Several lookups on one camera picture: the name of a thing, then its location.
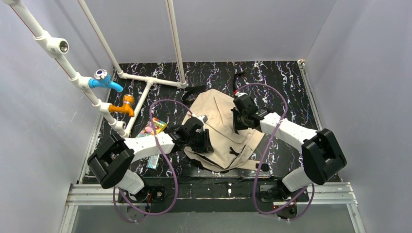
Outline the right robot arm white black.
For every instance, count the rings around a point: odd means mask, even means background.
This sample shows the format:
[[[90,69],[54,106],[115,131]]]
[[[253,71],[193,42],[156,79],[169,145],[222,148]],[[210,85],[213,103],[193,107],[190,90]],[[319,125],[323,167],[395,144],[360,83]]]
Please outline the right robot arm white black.
[[[316,131],[297,125],[268,108],[258,108],[246,93],[236,93],[232,109],[236,131],[254,129],[274,133],[275,137],[296,148],[303,164],[278,179],[273,189],[279,196],[287,197],[312,183],[323,185],[347,165],[347,160],[329,129]]]

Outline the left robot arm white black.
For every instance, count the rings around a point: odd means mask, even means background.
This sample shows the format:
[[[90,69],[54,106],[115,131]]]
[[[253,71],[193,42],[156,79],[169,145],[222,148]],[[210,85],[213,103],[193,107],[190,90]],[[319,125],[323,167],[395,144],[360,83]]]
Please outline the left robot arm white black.
[[[145,186],[129,168],[135,161],[187,147],[196,152],[213,152],[206,122],[206,115],[191,116],[184,124],[168,127],[157,135],[122,138],[118,133],[112,134],[88,157],[87,164],[103,189],[118,187],[135,195]]]

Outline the beige student backpack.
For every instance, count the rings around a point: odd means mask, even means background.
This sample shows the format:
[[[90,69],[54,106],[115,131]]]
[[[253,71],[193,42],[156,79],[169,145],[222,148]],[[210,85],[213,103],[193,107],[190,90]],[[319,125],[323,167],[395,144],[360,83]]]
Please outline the beige student backpack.
[[[196,116],[205,115],[205,129],[209,130],[213,152],[199,153],[190,147],[184,148],[185,155],[198,163],[199,167],[214,172],[234,168],[257,171],[259,161],[251,156],[264,137],[255,129],[235,132],[233,126],[234,98],[216,89],[200,93],[190,106]]]

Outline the yellow crayon box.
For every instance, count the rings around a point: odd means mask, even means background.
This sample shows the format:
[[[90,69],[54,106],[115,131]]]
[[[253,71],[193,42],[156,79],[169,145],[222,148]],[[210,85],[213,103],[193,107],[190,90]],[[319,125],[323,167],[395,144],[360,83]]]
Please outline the yellow crayon box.
[[[164,131],[167,127],[167,123],[153,117],[152,120],[149,120],[146,126],[139,132],[137,137],[145,137],[154,135],[155,133],[160,133]]]

